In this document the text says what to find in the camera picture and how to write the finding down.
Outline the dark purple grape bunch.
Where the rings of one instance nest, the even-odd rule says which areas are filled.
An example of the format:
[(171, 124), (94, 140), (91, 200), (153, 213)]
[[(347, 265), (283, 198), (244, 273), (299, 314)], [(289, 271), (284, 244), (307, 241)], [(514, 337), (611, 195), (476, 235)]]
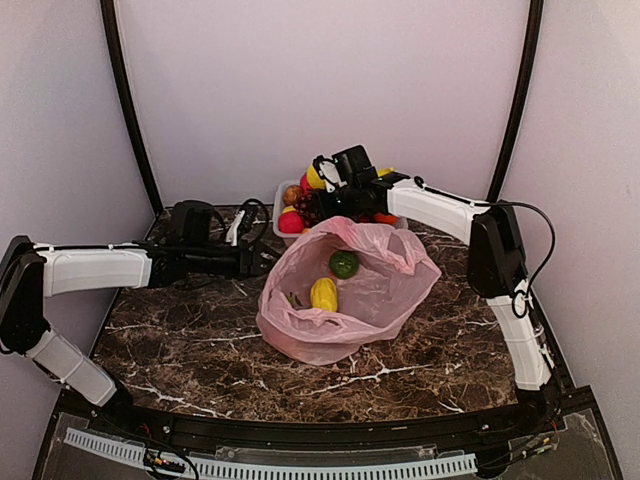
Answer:
[(305, 228), (312, 228), (322, 221), (319, 195), (315, 191), (303, 192), (293, 206)]

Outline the pink plastic bag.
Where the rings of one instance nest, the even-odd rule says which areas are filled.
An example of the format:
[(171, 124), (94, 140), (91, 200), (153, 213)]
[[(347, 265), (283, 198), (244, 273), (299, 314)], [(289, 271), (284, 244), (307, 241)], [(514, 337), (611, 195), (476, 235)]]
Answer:
[[(329, 259), (339, 250), (356, 253), (359, 270), (334, 280), (337, 312), (313, 308), (311, 287), (320, 278), (333, 279)], [(263, 339), (286, 356), (315, 366), (332, 364), (364, 344), (396, 338), (440, 276), (413, 232), (333, 217), (301, 235), (270, 271), (256, 323)], [(303, 309), (290, 305), (289, 293)]]

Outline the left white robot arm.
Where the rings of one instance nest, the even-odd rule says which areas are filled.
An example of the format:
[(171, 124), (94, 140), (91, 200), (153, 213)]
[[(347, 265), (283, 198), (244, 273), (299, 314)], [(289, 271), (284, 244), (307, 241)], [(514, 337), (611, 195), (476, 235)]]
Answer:
[(156, 289), (188, 275), (259, 277), (278, 252), (261, 241), (239, 246), (168, 246), (154, 242), (64, 246), (14, 237), (1, 259), (1, 352), (32, 361), (55, 382), (100, 409), (120, 436), (141, 427), (140, 412), (119, 380), (66, 338), (47, 314), (74, 300), (105, 301), (122, 289)]

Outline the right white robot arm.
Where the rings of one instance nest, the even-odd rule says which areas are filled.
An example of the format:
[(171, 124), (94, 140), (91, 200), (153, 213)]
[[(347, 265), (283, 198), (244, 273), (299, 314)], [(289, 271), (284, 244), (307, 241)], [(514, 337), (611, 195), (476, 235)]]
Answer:
[(418, 176), (392, 172), (358, 187), (341, 183), (311, 193), (312, 212), (324, 220), (358, 220), (375, 213), (404, 217), (440, 230), (468, 247), (467, 282), (484, 298), (501, 328), (520, 396), (541, 392), (553, 377), (554, 360), (535, 312), (532, 283), (515, 210), (522, 202), (483, 202), (427, 186)]

